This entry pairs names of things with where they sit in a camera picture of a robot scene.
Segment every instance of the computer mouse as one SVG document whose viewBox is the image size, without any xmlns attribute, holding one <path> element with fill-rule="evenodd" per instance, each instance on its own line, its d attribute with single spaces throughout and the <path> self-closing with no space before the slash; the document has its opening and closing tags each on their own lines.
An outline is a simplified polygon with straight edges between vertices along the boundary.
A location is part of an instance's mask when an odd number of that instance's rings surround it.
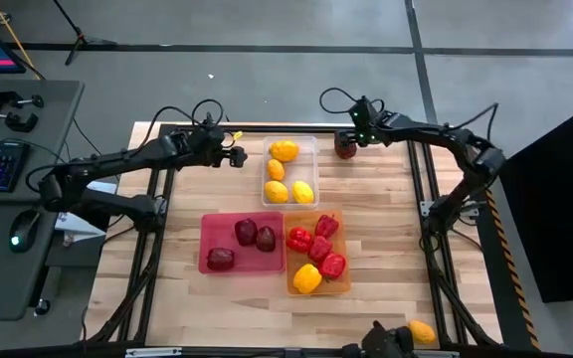
<svg viewBox="0 0 573 358">
<path fill-rule="evenodd" d="M 8 245 L 13 253 L 25 253 L 32 248 L 40 217 L 41 213 L 30 209 L 19 213 L 13 220 L 8 236 Z"/>
</svg>

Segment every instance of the yellow-black hazard tape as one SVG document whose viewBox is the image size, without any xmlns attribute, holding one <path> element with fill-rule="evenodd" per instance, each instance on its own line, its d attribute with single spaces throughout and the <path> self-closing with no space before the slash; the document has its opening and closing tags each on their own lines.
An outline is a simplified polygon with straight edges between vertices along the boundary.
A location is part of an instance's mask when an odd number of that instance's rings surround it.
<svg viewBox="0 0 573 358">
<path fill-rule="evenodd" d="M 501 218 L 498 215 L 498 210 L 496 209 L 496 203 L 494 203 L 494 197 L 492 192 L 485 190 L 485 196 L 487 197 L 487 205 L 489 206 L 490 212 L 494 217 L 494 225 L 496 226 L 496 232 L 498 233 L 498 238 L 500 239 L 501 246 L 503 247 L 503 255 L 505 256 L 505 261 L 507 262 L 507 269 L 509 269 L 512 277 L 512 282 L 514 283 L 514 291 L 518 297 L 518 303 L 521 306 L 523 312 L 523 318 L 525 319 L 525 326 L 529 332 L 529 340 L 532 342 L 532 346 L 537 350 L 541 347 L 538 344 L 538 338 L 536 337 L 536 331 L 534 331 L 534 324 L 532 323 L 532 317 L 529 315 L 529 309 L 527 308 L 527 303 L 525 302 L 525 296 L 523 294 L 523 287 L 521 287 L 521 282 L 518 279 L 518 273 L 516 273 L 516 267 L 514 266 L 514 259 L 512 258 L 512 253 L 509 250 L 509 245 L 507 244 L 507 239 L 505 238 L 505 232 L 503 231 L 503 224 L 501 223 Z"/>
</svg>

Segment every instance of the black desk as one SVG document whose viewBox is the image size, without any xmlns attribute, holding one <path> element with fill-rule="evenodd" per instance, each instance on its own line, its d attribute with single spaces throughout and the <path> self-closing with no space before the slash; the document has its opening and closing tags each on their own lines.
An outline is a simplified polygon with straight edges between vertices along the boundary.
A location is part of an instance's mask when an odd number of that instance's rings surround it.
<svg viewBox="0 0 573 358">
<path fill-rule="evenodd" d="M 0 81 L 0 91 L 14 90 L 23 98 L 40 94 L 46 103 L 43 109 L 26 105 L 21 110 L 23 115 L 35 112 L 39 116 L 37 126 L 30 133 L 11 131 L 1 120 L 0 140 L 22 138 L 60 153 L 83 88 L 82 83 L 72 81 Z M 24 254 L 13 254 L 9 250 L 7 238 L 10 223 L 19 212 L 30 208 L 38 199 L 36 193 L 26 188 L 23 178 L 29 170 L 54 163 L 55 160 L 45 150 L 32 147 L 15 191 L 0 193 L 0 320 L 19 319 L 25 313 L 37 275 L 44 266 L 57 219 L 57 214 L 44 213 L 32 249 Z"/>
</svg>

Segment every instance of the wooden table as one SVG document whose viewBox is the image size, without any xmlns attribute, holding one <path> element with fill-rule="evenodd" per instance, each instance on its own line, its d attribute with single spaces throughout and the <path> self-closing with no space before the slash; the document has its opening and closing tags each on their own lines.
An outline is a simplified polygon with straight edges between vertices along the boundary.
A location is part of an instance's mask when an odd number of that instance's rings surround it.
<svg viewBox="0 0 573 358">
<path fill-rule="evenodd" d="M 140 143 L 148 124 L 134 125 L 130 147 Z M 152 133 L 157 132 L 158 125 Z M 220 169 L 185 168 L 176 175 L 147 344 L 338 348 L 360 342 L 374 319 L 389 328 L 411 319 L 434 327 L 405 143 L 360 148 L 354 158 L 340 160 L 333 151 L 332 135 L 317 135 L 318 208 L 343 211 L 353 281 L 348 293 L 290 296 L 284 273 L 198 272 L 203 215 L 265 210 L 260 195 L 262 141 L 266 135 L 248 132 L 238 141 L 249 154 L 242 169 L 224 164 Z M 434 148 L 433 153 L 440 190 L 448 193 L 461 179 L 461 172 L 448 151 Z M 148 178 L 149 170 L 122 175 L 119 194 L 145 193 Z M 123 220 L 108 234 L 130 224 Z M 459 224 L 457 229 L 477 238 L 475 228 Z M 104 247 L 86 318 L 89 334 L 100 329 L 125 295 L 136 236 L 132 231 Z M 450 238 L 460 296 L 489 336 L 501 341 L 482 253 L 455 234 Z M 138 304 L 135 307 L 132 331 L 140 311 Z M 448 304 L 445 313 L 454 338 Z"/>
</svg>

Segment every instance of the gray floor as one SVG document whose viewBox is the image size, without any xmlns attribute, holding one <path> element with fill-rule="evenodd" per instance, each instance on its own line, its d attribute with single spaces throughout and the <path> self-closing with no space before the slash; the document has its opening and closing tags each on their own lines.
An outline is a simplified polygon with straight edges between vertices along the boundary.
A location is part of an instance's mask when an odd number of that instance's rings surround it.
<svg viewBox="0 0 573 358">
<path fill-rule="evenodd" d="M 347 122 L 347 117 L 318 108 L 318 94 L 331 86 L 381 97 L 388 109 L 418 120 L 434 106 L 437 120 L 449 123 L 462 122 L 498 101 L 492 140 L 508 155 L 573 114 L 571 51 L 558 53 L 564 56 L 536 51 L 527 53 L 531 56 L 507 56 L 514 49 L 573 49 L 573 1 L 408 3 L 410 10 L 416 10 L 424 47 L 446 48 L 449 54 L 466 53 L 460 49 L 504 52 L 426 56 L 426 66 L 419 71 L 415 55 L 393 54 L 86 52 L 67 68 L 66 53 L 29 54 L 47 78 L 86 83 L 78 120 L 101 151 L 126 145 L 132 124 L 149 120 L 161 106 L 191 109 L 204 97 L 220 100 L 236 121 Z M 411 40 L 404 0 L 63 0 L 63 4 L 89 35 L 122 44 L 418 45 Z M 13 14 L 13 27 L 22 42 L 73 39 L 51 0 L 0 0 L 0 6 Z M 0 35 L 10 38 L 2 29 Z M 420 87 L 423 70 L 429 88 Z M 336 97 L 329 99 L 332 105 L 343 108 L 347 103 Z M 175 118 L 169 114 L 164 119 Z M 486 125 L 483 119 L 471 129 L 485 133 Z M 69 142 L 73 155 L 91 153 L 76 132 L 70 133 Z M 509 216 L 502 216 L 508 227 Z M 518 236 L 515 230 L 508 233 L 543 349 L 573 353 L 573 302 L 540 302 Z M 0 348 L 75 341 L 91 285 L 91 279 L 65 279 L 62 296 L 68 303 L 41 318 L 38 332 L 29 328 L 37 320 L 32 317 L 0 324 Z"/>
</svg>

